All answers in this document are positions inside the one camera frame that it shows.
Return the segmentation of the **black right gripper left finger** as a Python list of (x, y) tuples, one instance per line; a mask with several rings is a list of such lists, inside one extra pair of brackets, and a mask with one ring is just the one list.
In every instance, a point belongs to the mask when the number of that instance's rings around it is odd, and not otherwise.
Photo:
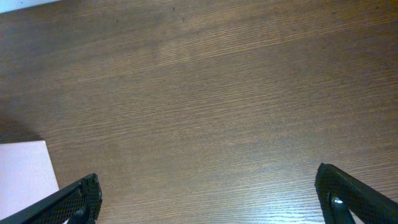
[(98, 175), (92, 173), (1, 220), (1, 224), (95, 224), (102, 201)]

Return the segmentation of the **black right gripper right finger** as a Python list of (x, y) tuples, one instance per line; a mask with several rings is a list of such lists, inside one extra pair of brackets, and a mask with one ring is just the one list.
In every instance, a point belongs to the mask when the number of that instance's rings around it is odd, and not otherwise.
[(324, 221), (397, 224), (397, 203), (331, 164), (320, 164), (315, 188)]

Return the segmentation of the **pink cardboard box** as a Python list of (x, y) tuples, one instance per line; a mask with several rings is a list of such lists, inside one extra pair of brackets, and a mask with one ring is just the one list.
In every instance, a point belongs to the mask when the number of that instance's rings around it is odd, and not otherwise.
[(1, 219), (59, 190), (45, 141), (1, 144)]

